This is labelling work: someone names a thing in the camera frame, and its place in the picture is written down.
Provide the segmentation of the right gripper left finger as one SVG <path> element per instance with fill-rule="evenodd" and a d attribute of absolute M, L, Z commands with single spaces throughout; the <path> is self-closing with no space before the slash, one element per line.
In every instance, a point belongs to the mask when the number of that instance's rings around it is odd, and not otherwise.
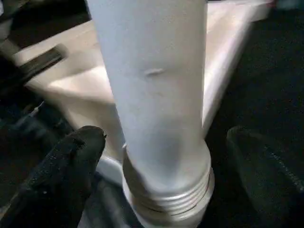
<path fill-rule="evenodd" d="M 0 226 L 78 227 L 105 143 L 104 130 L 91 125 L 61 139 L 21 183 Z"/>

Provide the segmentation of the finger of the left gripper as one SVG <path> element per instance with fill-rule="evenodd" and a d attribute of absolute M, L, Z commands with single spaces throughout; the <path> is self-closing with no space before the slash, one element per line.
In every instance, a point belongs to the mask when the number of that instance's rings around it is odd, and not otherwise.
<path fill-rule="evenodd" d="M 67 49 L 58 45 L 20 66 L 22 78 L 33 78 L 67 57 Z"/>

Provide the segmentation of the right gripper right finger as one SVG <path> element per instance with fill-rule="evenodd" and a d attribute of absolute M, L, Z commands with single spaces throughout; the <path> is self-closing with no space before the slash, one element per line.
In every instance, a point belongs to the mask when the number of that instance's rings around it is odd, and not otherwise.
<path fill-rule="evenodd" d="M 227 132 L 242 186 L 266 228 L 304 226 L 304 156 L 244 127 Z"/>

